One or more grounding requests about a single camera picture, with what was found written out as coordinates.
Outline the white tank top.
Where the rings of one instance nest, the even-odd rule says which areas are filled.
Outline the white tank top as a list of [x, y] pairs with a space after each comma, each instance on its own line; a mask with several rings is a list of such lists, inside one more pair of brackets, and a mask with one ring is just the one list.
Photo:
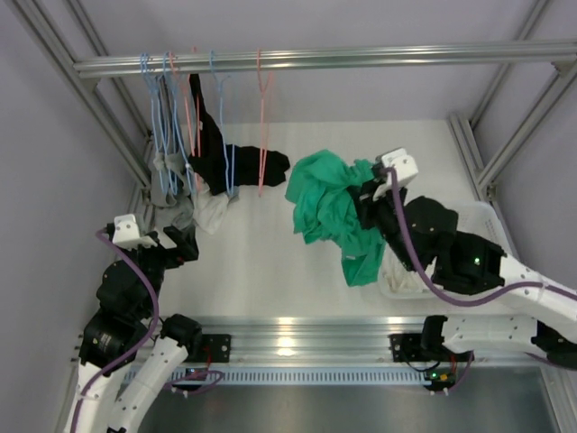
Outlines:
[[429, 299], [434, 293], [417, 272], [407, 271], [391, 249], [385, 249], [378, 275], [380, 292], [391, 299]]

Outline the green shirt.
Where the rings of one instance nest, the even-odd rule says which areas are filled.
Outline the green shirt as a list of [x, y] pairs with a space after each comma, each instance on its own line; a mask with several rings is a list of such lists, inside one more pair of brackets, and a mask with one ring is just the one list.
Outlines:
[[386, 242], [376, 228], [362, 228], [352, 187], [372, 180], [371, 162], [349, 164], [329, 150], [308, 155], [294, 165], [285, 199], [294, 205], [293, 233], [305, 244], [332, 242], [341, 252], [341, 268], [349, 287], [377, 281]]

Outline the blue hanger holding green shirt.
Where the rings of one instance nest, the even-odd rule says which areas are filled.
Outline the blue hanger holding green shirt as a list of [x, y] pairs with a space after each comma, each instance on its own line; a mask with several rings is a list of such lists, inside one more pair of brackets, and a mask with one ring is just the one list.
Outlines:
[[235, 150], [234, 147], [232, 147], [231, 150], [228, 150], [227, 147], [228, 142], [224, 115], [224, 84], [230, 76], [216, 72], [215, 52], [213, 50], [209, 51], [209, 68], [216, 84], [218, 96], [218, 123], [223, 141], [225, 192], [229, 199], [236, 200], [238, 198], [238, 188], [234, 184]]

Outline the pink wire hanger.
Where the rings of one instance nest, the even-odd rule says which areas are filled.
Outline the pink wire hanger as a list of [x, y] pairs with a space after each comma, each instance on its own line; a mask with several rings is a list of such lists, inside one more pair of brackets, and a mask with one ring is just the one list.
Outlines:
[[256, 66], [258, 88], [260, 91], [260, 146], [259, 146], [259, 172], [258, 172], [258, 195], [261, 197], [264, 190], [266, 174], [266, 164], [269, 149], [269, 118], [267, 104], [269, 98], [269, 87], [274, 81], [274, 74], [271, 71], [263, 72], [262, 49], [257, 50]]

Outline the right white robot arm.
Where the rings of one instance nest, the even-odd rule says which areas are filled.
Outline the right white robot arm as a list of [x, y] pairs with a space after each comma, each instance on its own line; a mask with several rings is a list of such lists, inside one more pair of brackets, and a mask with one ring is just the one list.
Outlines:
[[576, 292], [535, 272], [479, 235], [461, 232], [458, 215], [405, 189], [392, 168], [351, 187], [363, 228], [377, 228], [393, 253], [437, 298], [462, 308], [509, 301], [533, 320], [529, 346], [548, 363], [576, 367]]

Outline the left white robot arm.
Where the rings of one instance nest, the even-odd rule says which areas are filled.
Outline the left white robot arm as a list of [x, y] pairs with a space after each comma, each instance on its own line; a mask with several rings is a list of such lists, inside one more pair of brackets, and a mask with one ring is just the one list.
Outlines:
[[161, 319], [159, 306], [165, 272], [199, 256], [196, 230], [162, 232], [173, 247], [163, 246], [155, 231], [133, 250], [114, 244], [112, 225], [96, 233], [118, 259], [103, 273], [99, 308], [82, 333], [67, 432], [137, 430], [174, 368], [203, 352], [201, 325], [180, 314]]

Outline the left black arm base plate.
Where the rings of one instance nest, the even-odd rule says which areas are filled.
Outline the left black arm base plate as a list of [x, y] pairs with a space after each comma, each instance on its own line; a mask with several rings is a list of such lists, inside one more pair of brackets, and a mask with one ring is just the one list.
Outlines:
[[204, 364], [228, 364], [232, 340], [230, 334], [204, 334], [197, 360]]

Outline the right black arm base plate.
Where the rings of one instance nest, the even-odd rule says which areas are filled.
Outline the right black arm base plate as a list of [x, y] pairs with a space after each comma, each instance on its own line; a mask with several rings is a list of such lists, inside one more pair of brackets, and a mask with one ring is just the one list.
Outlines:
[[427, 362], [431, 358], [421, 347], [420, 333], [400, 333], [389, 335], [390, 352], [395, 363]]

